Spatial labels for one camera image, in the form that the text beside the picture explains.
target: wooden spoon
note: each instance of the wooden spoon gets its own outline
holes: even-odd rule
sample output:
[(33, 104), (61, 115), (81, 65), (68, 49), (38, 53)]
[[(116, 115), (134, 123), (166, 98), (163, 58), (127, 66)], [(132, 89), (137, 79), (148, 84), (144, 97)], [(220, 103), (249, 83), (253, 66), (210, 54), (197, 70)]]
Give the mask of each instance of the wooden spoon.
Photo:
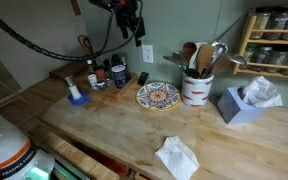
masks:
[(198, 70), (199, 73), (202, 73), (203, 69), (210, 64), (214, 50), (215, 47), (208, 44), (203, 44), (200, 47), (198, 55), (196, 56), (197, 58), (196, 69)]
[(191, 57), (195, 53), (196, 49), (197, 47), (193, 42), (187, 42), (183, 45), (183, 53), (187, 65), (190, 64)]

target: electrical outlet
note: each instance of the electrical outlet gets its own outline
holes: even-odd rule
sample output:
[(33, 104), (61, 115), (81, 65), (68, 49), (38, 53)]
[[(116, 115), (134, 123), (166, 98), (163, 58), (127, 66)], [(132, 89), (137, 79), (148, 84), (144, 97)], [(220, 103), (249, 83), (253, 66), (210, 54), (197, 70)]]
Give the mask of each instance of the electrical outlet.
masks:
[(153, 46), (142, 45), (143, 61), (146, 63), (153, 63)]

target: butcher block counter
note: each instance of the butcher block counter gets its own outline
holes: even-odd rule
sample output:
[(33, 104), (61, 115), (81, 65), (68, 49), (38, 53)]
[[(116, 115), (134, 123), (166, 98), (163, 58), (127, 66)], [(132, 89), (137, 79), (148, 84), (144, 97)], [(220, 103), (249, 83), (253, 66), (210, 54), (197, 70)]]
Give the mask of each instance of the butcher block counter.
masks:
[(180, 102), (169, 111), (147, 111), (135, 101), (139, 88), (132, 85), (120, 101), (92, 91), (83, 106), (63, 98), (41, 118), (153, 179), (174, 179), (155, 155), (174, 135), (200, 163), (191, 179), (288, 179), (287, 110), (269, 108), (252, 123), (227, 125), (210, 102), (199, 109)]

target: orange stripe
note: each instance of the orange stripe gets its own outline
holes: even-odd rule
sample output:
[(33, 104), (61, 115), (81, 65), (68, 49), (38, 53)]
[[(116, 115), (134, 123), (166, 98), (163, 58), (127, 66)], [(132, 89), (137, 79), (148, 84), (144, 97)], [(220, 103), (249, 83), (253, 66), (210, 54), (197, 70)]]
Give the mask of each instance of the orange stripe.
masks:
[(18, 158), (20, 158), (31, 146), (31, 140), (29, 138), (26, 139), (26, 142), (24, 144), (24, 146), (21, 148), (21, 150), (19, 150), (13, 157), (11, 157), (10, 159), (2, 162), (0, 164), (0, 169), (2, 169), (3, 167), (10, 165), (11, 163), (13, 163), (14, 161), (16, 161)]

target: white napkin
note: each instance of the white napkin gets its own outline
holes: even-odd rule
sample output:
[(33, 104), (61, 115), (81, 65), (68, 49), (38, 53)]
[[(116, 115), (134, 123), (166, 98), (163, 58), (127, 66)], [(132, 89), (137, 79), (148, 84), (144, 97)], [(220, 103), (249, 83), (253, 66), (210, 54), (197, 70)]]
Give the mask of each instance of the white napkin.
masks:
[(263, 76), (255, 77), (244, 86), (242, 99), (245, 103), (254, 107), (282, 106), (281, 95), (275, 86)]
[(200, 167), (194, 152), (182, 143), (178, 136), (167, 137), (163, 147), (155, 154), (176, 179), (189, 180)]

